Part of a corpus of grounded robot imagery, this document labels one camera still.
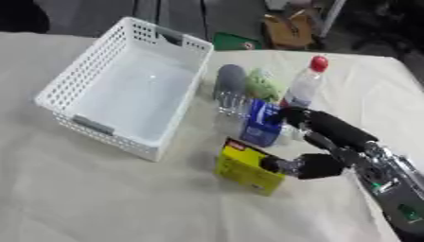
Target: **red bottle cap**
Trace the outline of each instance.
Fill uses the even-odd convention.
[[[315,72],[324,72],[328,67],[328,60],[322,56],[316,56],[310,62],[310,69]]]

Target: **chair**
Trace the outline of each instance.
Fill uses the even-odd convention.
[[[364,34],[364,37],[352,44],[352,49],[359,50],[371,43],[382,43],[390,46],[396,52],[397,58],[403,61],[405,56],[415,49],[415,43],[409,38],[411,25],[406,21],[411,1],[365,2],[362,9],[348,14],[348,18],[353,20],[349,28]]]

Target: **bottle label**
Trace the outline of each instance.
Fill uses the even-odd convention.
[[[290,90],[286,92],[283,99],[280,102],[281,107],[300,107],[300,108],[307,108],[310,104],[309,100],[302,100],[300,98],[297,98],[294,96]]]
[[[254,99],[250,117],[244,124],[240,139],[260,147],[270,146],[281,131],[281,124],[273,125],[267,122],[269,116],[277,114],[280,107]]]

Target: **blue bottle label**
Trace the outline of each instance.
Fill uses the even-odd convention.
[[[244,124],[240,139],[260,147],[272,145],[281,131],[281,124],[272,125],[267,122],[267,118],[279,110],[278,105],[254,99],[250,118]]]

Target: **white plastic basket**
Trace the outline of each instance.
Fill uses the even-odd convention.
[[[213,52],[211,43],[123,18],[36,97],[63,126],[158,161]]]

